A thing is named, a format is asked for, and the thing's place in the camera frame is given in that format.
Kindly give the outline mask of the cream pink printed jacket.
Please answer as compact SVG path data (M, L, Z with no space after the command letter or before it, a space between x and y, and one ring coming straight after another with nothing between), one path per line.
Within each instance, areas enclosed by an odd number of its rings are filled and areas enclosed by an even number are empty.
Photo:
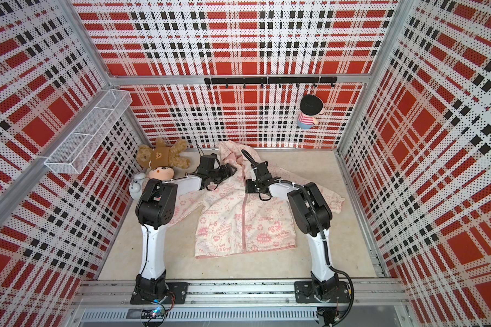
M169 224L174 226L199 211L194 247L196 258L295 248L297 228L287 200L246 193L246 181L254 173L243 152L247 151L255 161L259 161L259 154L253 148L233 141L222 141L218 148L220 159L237 172L217 189L189 192L178 197Z

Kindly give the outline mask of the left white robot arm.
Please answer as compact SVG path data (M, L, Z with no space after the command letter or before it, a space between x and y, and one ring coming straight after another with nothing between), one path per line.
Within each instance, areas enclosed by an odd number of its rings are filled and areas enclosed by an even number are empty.
M184 177L175 178L174 170L165 166L135 176L130 195L137 201L135 214L143 235L143 252L131 304L161 303L176 295L166 283L164 247L177 198L201 190L210 191L211 186L217 188L236 172L236 167L220 163L217 155L211 154L202 155L195 172Z

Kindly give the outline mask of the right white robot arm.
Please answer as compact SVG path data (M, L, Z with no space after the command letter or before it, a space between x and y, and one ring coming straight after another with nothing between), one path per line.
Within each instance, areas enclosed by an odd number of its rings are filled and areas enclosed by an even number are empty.
M306 235L312 261L311 295L320 302L352 303L354 290L349 275L331 262L330 227L332 211L315 183L300 185L273 176L267 162L251 161L253 179L246 181L245 192L256 193L262 201L272 198L288 203L292 217Z

